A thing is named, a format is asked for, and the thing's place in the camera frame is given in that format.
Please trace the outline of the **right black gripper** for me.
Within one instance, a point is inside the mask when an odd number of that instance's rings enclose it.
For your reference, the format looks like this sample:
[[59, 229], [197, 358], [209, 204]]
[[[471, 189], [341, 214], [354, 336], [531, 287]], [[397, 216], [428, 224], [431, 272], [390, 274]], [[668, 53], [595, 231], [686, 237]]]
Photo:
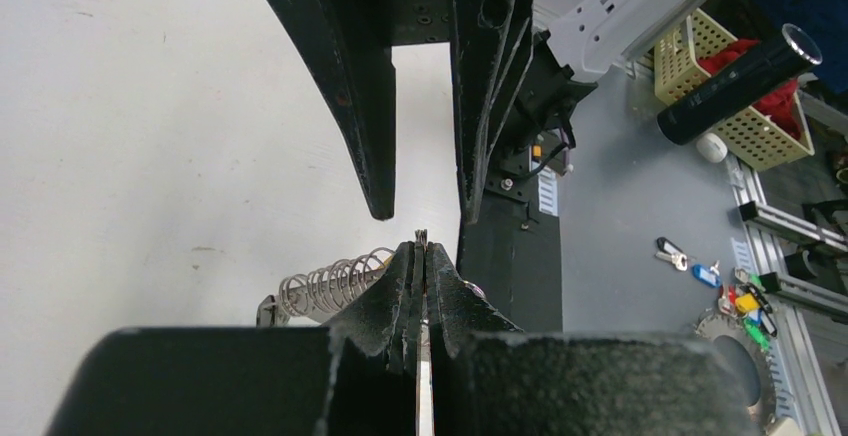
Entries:
[[533, 0], [266, 0], [347, 147], [371, 216], [395, 213], [395, 46], [450, 41], [461, 220], [479, 218], [489, 162], [533, 56]]

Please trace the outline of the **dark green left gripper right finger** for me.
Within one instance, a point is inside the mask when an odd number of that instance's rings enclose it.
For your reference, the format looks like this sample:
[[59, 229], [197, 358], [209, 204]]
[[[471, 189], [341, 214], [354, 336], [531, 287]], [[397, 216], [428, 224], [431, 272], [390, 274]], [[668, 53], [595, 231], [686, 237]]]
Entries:
[[525, 332], [429, 243], [434, 430], [439, 435], [755, 435], [709, 342], [667, 333]]

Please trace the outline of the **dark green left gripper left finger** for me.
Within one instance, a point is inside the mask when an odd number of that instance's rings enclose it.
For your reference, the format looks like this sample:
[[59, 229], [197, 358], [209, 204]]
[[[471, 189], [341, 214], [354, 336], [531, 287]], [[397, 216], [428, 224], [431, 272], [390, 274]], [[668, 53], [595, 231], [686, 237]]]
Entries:
[[413, 435], [422, 249], [317, 327], [126, 328], [83, 359], [51, 435]]

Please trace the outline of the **metal keyring carabiner plate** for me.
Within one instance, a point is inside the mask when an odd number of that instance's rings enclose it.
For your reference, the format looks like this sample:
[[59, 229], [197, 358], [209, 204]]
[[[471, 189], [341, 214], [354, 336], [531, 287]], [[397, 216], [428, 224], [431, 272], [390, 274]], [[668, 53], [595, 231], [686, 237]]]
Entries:
[[258, 307], [262, 328], [295, 317], [329, 338], [317, 435], [416, 435], [424, 409], [438, 435], [492, 435], [493, 404], [480, 358], [509, 327], [425, 231], [283, 279]]

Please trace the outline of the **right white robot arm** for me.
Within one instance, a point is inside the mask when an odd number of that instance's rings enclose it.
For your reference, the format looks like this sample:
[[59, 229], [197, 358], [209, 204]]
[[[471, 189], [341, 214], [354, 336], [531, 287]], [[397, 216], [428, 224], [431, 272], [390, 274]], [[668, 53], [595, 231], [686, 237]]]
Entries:
[[455, 258], [418, 231], [382, 269], [301, 283], [330, 315], [317, 435], [412, 435], [430, 349], [439, 435], [754, 435], [709, 343], [562, 333], [557, 217], [536, 137], [571, 117], [685, 0], [266, 0], [349, 151], [371, 215], [396, 193], [396, 46], [447, 42], [460, 201]]

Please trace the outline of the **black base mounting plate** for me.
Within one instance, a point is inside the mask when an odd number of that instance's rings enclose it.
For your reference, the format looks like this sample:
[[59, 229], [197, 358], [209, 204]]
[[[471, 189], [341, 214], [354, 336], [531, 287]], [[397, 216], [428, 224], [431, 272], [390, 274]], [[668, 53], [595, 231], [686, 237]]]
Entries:
[[460, 226], [457, 270], [520, 328], [563, 328], [560, 219], [539, 211], [538, 164], [561, 139], [511, 110], [486, 176], [479, 218]]

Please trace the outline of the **spare black tagged key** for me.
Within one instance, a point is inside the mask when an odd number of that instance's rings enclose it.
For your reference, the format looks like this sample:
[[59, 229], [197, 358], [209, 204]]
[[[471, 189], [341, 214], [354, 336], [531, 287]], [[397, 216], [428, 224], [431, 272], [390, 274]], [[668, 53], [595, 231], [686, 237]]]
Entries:
[[657, 248], [655, 257], [657, 259], [669, 263], [681, 272], [689, 269], [688, 256], [671, 240], [666, 237], [658, 237], [655, 244]]

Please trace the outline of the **spare blue tagged key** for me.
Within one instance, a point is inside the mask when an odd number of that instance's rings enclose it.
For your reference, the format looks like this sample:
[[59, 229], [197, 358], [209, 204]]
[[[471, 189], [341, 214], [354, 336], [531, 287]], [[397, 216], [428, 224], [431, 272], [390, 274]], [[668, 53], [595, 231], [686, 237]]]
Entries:
[[719, 260], [716, 260], [712, 265], [694, 264], [691, 271], [696, 280], [711, 288], [717, 289], [722, 286]]

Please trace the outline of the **pile of coloured key tags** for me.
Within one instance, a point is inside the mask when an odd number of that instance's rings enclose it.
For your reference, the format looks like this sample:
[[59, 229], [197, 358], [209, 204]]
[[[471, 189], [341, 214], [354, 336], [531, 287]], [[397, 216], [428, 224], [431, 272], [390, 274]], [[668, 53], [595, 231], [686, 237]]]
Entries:
[[735, 267], [730, 281], [718, 290], [717, 309], [738, 323], [762, 351], [771, 351], [778, 328], [774, 306], [767, 300], [757, 274]]

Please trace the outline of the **small white round object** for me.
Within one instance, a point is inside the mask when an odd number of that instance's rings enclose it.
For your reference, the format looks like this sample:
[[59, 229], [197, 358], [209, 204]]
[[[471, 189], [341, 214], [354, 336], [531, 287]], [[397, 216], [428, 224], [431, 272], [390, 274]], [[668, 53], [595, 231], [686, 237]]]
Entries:
[[728, 154], [724, 141], [712, 132], [705, 133], [696, 141], [696, 149], [706, 161], [713, 164], [722, 162]]

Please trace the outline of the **cream perforated plastic basket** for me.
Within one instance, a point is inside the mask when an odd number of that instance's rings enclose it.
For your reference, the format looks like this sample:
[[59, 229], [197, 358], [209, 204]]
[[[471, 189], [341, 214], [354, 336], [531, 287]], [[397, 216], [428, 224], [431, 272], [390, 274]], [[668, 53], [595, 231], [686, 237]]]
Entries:
[[713, 133], [756, 171], [812, 156], [797, 79], [822, 61], [794, 24], [743, 40], [697, 9], [654, 47], [654, 92], [666, 105], [658, 127], [679, 146]]

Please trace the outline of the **black cylindrical flashlight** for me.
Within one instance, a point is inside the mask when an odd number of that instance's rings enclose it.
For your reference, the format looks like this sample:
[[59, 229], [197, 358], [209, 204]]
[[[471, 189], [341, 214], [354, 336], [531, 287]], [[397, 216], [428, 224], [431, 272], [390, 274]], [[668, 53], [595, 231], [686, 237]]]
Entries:
[[683, 146], [823, 62], [817, 43], [794, 24], [761, 41], [656, 117], [663, 136]]

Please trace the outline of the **red cloth in basket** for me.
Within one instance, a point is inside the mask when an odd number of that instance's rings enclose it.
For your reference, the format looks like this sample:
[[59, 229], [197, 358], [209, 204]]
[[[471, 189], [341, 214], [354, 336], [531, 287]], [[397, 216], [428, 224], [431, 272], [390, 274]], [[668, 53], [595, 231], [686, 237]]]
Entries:
[[700, 58], [698, 65], [710, 75], [708, 86], [719, 81], [718, 89], [711, 90], [707, 99], [710, 108], [728, 116], [733, 108], [741, 110], [745, 102], [793, 138], [801, 136], [792, 116], [793, 94], [798, 88], [797, 76], [809, 66], [791, 44], [778, 37], [766, 42], [739, 39]]

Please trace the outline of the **person in blue shirt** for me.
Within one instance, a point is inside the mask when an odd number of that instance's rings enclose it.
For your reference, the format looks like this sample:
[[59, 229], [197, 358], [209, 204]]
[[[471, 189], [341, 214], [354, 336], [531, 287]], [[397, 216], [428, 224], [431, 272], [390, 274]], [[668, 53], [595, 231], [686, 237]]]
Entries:
[[847, 94], [847, 0], [751, 1], [773, 25], [802, 28], [823, 54], [814, 74], [832, 93]]

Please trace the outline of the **aluminium frame rail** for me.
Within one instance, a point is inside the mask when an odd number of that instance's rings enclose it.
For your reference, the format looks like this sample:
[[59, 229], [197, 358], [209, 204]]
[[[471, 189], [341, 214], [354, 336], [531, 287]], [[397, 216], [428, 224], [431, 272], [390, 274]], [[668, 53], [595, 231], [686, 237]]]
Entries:
[[778, 334], [770, 344], [779, 417], [806, 433], [847, 432], [847, 240], [801, 215], [804, 202], [833, 199], [822, 164], [806, 158], [757, 172], [725, 162], [745, 241], [738, 263], [774, 287]]

